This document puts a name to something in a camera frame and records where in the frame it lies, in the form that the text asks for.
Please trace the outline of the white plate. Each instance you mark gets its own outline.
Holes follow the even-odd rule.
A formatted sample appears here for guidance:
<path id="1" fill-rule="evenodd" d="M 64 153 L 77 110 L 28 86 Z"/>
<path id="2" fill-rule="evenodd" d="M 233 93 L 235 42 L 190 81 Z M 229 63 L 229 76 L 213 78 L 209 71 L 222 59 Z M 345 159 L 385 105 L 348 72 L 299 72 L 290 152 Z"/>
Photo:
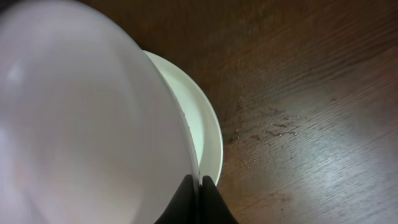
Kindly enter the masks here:
<path id="1" fill-rule="evenodd" d="M 218 184 L 223 167 L 223 137 L 217 115 L 203 90 L 168 60 L 146 52 L 161 73 L 184 112 L 193 139 L 199 174 Z"/>
<path id="2" fill-rule="evenodd" d="M 2 223 L 154 223 L 187 175 L 183 112 L 122 28 L 73 1 L 1 14 Z"/>

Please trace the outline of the white plate top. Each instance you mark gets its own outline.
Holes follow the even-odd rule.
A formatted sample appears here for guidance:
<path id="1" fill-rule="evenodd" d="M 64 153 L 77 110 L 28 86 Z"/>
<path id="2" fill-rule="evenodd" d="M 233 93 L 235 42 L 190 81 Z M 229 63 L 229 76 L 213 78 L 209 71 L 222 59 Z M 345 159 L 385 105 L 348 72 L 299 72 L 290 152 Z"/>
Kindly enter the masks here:
<path id="1" fill-rule="evenodd" d="M 183 112 L 122 28 L 73 1 L 1 14 L 2 223 L 154 223 L 187 175 Z"/>

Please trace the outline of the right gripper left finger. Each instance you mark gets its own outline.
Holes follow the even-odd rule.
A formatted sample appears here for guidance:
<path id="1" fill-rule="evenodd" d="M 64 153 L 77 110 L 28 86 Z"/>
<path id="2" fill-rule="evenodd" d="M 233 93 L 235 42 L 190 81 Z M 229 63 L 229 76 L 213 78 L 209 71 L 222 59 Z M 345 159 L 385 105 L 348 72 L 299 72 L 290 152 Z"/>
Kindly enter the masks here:
<path id="1" fill-rule="evenodd" d="M 196 222 L 197 205 L 192 175 L 186 175 L 167 208 L 155 224 L 192 224 Z"/>

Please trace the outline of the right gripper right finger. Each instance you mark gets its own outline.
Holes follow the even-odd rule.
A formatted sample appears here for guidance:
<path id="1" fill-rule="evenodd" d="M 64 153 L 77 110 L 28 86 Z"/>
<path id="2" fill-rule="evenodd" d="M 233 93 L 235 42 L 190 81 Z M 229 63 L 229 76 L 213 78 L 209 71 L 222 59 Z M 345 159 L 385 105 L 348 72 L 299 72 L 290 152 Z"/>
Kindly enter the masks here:
<path id="1" fill-rule="evenodd" d="M 208 175 L 202 178 L 199 203 L 201 224 L 238 224 Z"/>

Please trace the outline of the white plate bottom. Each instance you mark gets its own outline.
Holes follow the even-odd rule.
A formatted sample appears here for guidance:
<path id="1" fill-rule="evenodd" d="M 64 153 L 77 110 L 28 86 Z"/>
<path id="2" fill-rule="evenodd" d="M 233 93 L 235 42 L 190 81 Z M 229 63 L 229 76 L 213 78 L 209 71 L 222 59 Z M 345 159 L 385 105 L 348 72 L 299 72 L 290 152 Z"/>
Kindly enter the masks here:
<path id="1" fill-rule="evenodd" d="M 193 139 L 199 174 L 218 184 L 223 167 L 223 137 L 217 115 L 203 90 L 168 60 L 146 52 L 161 73 L 184 112 Z"/>

